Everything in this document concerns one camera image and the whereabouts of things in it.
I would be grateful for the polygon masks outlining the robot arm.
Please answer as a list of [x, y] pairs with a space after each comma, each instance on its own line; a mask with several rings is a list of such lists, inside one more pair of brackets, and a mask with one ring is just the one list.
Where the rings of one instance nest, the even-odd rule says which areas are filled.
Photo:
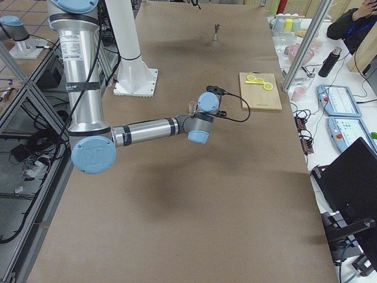
[[29, 32], [18, 17], [13, 15], [1, 17], [1, 41], [7, 39], [25, 41], [28, 38]]
[[[134, 14], [129, 1], [105, 3], [117, 44], [120, 64], [114, 92], [151, 97], [158, 71], [144, 63]], [[198, 98], [193, 114], [112, 127], [104, 119], [97, 58], [100, 51], [100, 16], [97, 1], [49, 1], [49, 22], [59, 33], [66, 90], [71, 105], [68, 136], [74, 166], [88, 174], [108, 170], [117, 148], [185, 133], [204, 144], [220, 107], [221, 92], [208, 87]]]

